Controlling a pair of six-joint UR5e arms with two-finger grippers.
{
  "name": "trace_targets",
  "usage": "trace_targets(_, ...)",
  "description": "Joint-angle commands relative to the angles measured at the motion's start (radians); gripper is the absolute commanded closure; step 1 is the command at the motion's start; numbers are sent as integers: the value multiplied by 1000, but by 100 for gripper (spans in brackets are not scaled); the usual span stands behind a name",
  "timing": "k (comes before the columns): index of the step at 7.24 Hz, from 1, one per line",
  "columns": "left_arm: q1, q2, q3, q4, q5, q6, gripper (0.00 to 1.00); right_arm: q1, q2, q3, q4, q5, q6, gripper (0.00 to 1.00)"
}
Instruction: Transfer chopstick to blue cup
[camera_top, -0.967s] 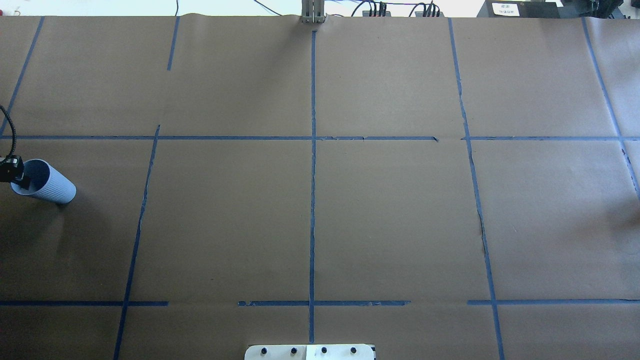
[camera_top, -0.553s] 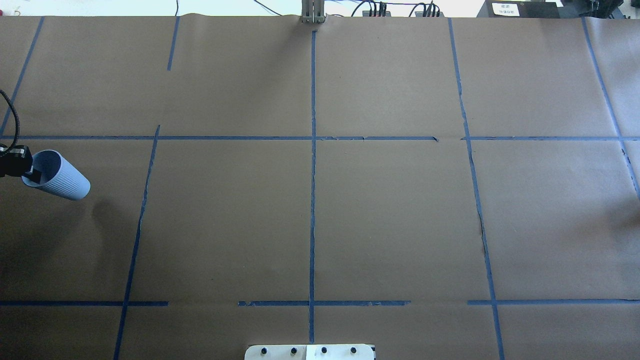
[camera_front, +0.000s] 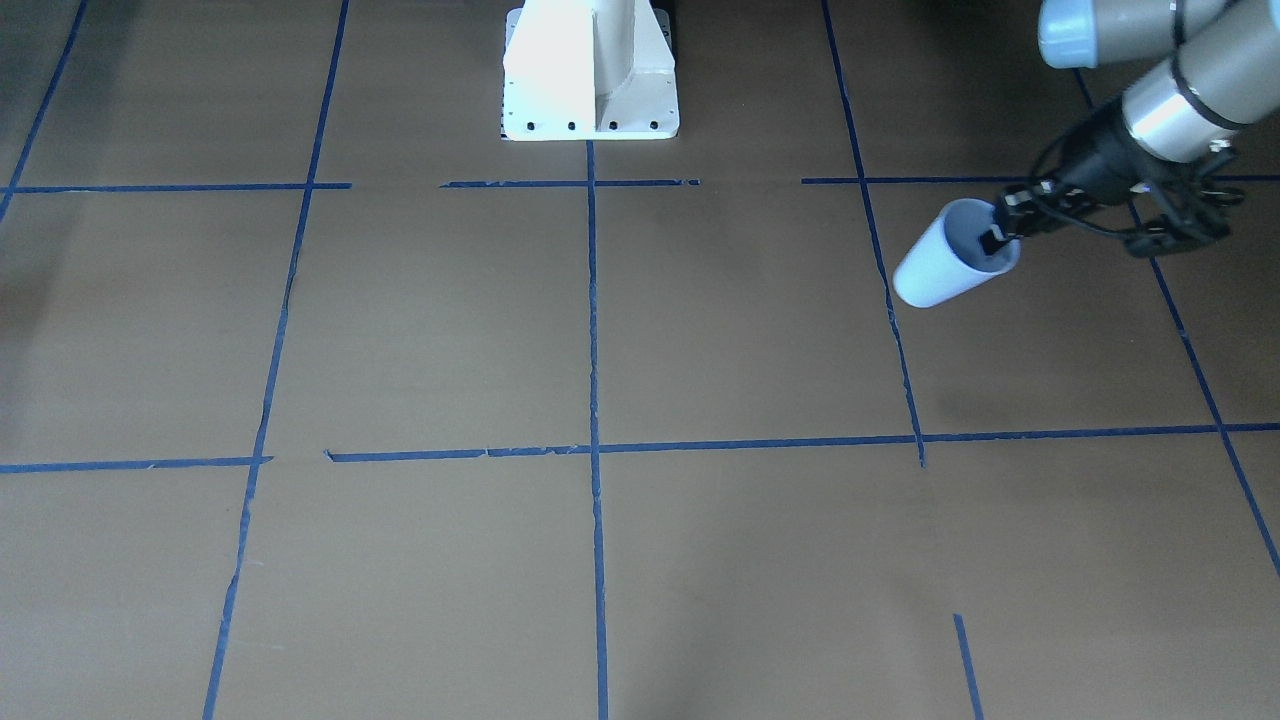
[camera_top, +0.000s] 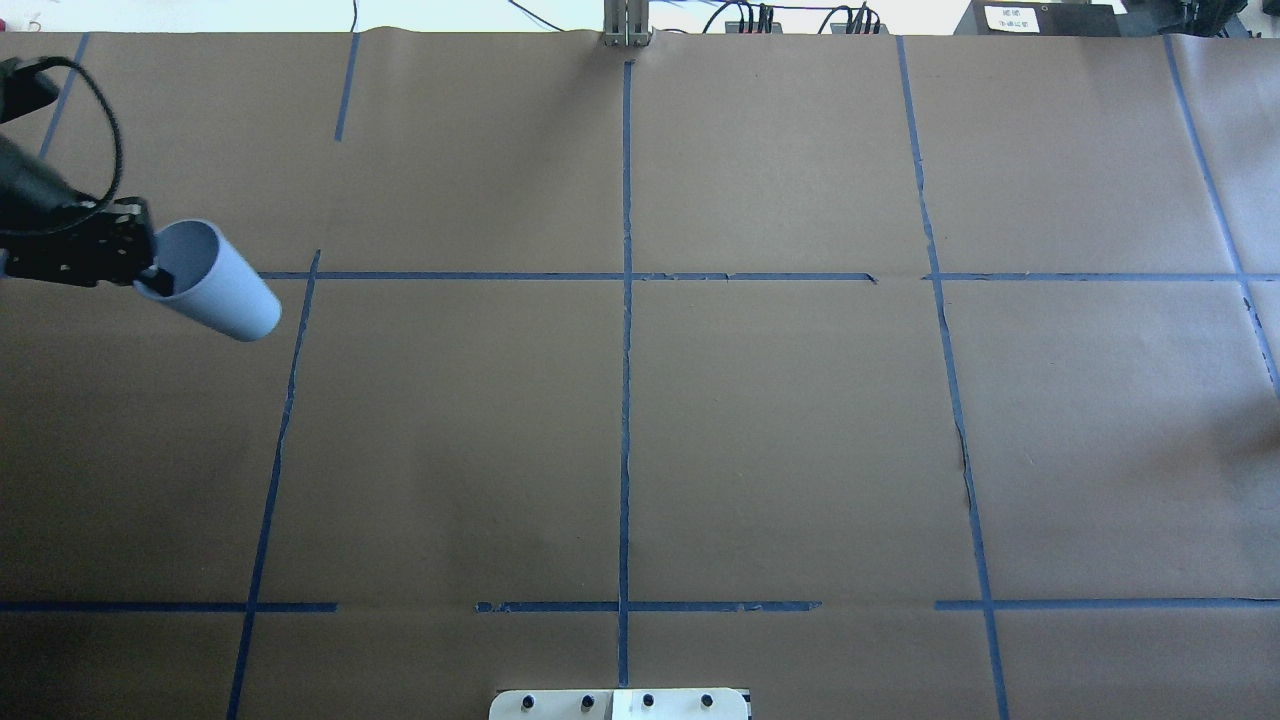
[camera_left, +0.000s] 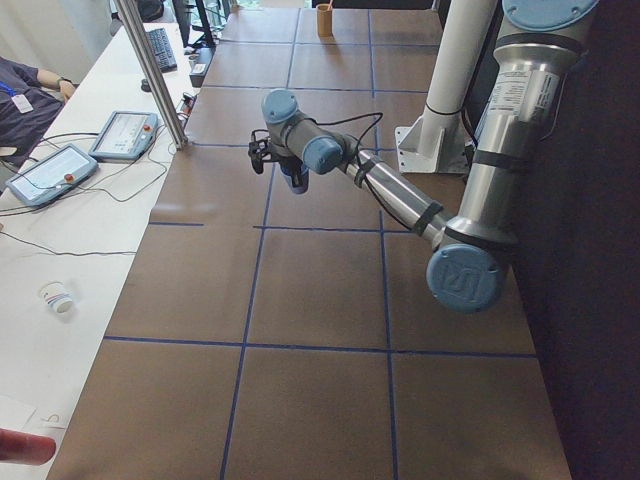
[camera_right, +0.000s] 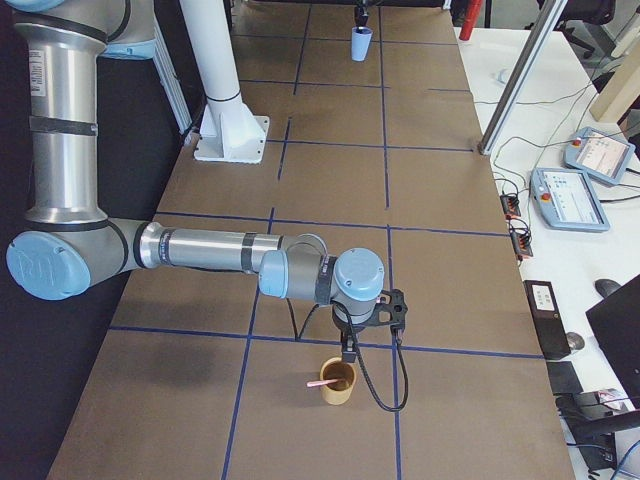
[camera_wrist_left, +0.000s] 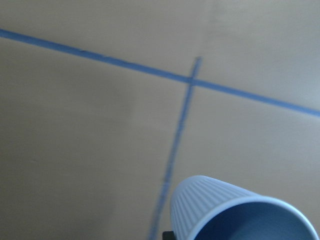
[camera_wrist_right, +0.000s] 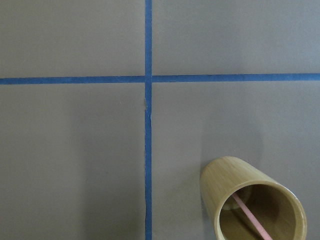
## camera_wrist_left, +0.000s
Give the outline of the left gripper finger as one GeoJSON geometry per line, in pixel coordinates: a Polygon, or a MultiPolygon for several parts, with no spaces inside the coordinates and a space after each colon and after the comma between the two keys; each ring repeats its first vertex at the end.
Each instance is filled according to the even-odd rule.
{"type": "Polygon", "coordinates": [[[163,231],[162,240],[175,240],[175,234],[173,231],[163,231]]]}

